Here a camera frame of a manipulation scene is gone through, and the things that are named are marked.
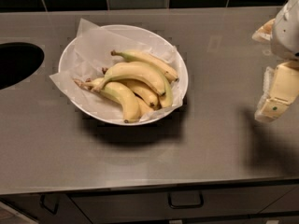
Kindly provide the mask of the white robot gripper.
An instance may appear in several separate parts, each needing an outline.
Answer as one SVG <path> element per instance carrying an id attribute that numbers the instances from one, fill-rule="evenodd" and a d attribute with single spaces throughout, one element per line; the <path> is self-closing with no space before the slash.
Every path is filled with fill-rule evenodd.
<path id="1" fill-rule="evenodd" d="M 299 0 L 288 0 L 276 18 L 262 25 L 251 38 L 261 43 L 270 41 L 272 52 L 280 58 L 299 60 Z M 267 67 L 255 119 L 271 122 L 280 118 L 298 96 L 299 62 L 281 63 L 275 69 Z"/>

